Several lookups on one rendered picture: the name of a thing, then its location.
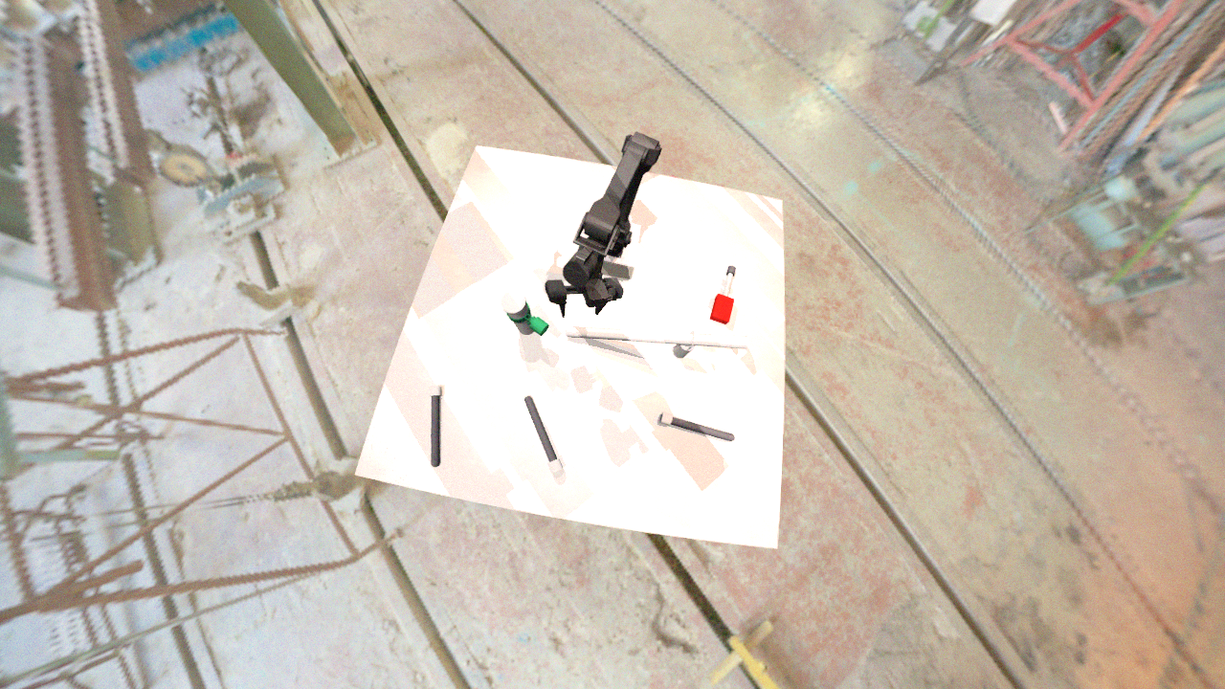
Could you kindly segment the dark grey cylinder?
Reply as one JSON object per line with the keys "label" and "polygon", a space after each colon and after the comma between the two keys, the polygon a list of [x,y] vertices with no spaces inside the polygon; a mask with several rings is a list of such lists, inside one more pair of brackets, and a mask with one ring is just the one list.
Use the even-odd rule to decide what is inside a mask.
{"label": "dark grey cylinder", "polygon": [[[503,311],[513,319],[526,318],[526,311],[528,311],[528,306],[526,306],[526,297],[518,291],[510,291],[503,294],[501,298],[501,308],[503,308]],[[532,322],[530,325],[528,325],[527,321],[514,322],[514,325],[521,333],[530,335],[535,332],[530,329]]]}

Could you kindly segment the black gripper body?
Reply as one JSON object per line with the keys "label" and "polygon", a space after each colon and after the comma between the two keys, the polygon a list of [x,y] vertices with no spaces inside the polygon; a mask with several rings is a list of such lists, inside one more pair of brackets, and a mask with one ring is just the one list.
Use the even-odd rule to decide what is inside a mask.
{"label": "black gripper body", "polygon": [[[599,272],[601,272],[601,268],[595,270],[595,272],[593,272],[593,276],[590,276],[590,280],[603,278],[603,273]],[[615,298],[612,298],[612,300],[621,300],[624,295],[624,287],[620,284],[620,282],[617,282],[617,278],[603,278],[603,282],[608,282],[608,284],[615,283],[616,291],[615,291]],[[577,289],[578,287],[576,286],[564,286],[564,280],[548,280],[546,283],[548,302],[565,302],[568,299],[568,294],[579,294]]]}

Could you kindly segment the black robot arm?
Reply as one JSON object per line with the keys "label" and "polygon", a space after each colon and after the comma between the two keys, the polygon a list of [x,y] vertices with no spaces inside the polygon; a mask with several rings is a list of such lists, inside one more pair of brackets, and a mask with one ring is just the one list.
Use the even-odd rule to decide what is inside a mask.
{"label": "black robot arm", "polygon": [[[624,158],[617,163],[608,191],[590,205],[579,224],[573,239],[578,249],[564,266],[564,280],[578,287],[578,293],[586,295],[588,308],[604,306],[615,298],[615,283],[590,280],[590,276],[601,268],[604,257],[622,257],[624,248],[631,244],[632,224],[628,217],[635,207],[639,180],[659,161],[660,152],[655,139],[643,132],[628,134],[624,140]],[[588,238],[581,235],[582,230]]]}

